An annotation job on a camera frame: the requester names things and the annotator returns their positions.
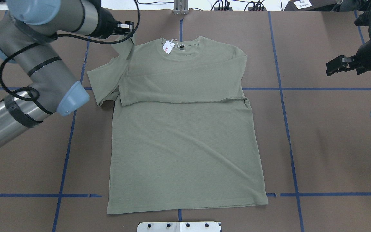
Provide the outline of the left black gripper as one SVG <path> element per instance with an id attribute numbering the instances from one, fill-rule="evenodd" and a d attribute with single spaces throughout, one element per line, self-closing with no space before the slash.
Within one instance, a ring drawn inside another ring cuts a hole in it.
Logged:
<path id="1" fill-rule="evenodd" d="M 120 22 L 106 9 L 99 10 L 99 38 L 106 39 L 111 35 L 128 35 L 134 29 L 134 22 Z"/>

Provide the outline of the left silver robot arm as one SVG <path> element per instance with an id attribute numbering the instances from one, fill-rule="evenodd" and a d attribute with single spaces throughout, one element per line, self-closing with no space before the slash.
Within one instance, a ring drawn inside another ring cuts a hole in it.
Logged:
<path id="1" fill-rule="evenodd" d="M 122 43 L 139 24 L 120 22 L 100 0 L 7 0 L 0 21 L 0 147 L 54 113 L 67 116 L 89 101 L 89 95 L 50 43 L 76 38 Z"/>

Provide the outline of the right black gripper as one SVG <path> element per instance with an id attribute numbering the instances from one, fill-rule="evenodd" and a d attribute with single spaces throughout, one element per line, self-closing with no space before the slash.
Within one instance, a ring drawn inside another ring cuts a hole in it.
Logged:
<path id="1" fill-rule="evenodd" d="M 354 24 L 358 27 L 368 27 L 369 40 L 365 42 L 354 56 L 340 55 L 326 63 L 326 76 L 338 72 L 356 70 L 358 75 L 371 72 L 371 0 L 338 0 L 334 11 L 345 12 L 359 10 L 359 15 Z"/>

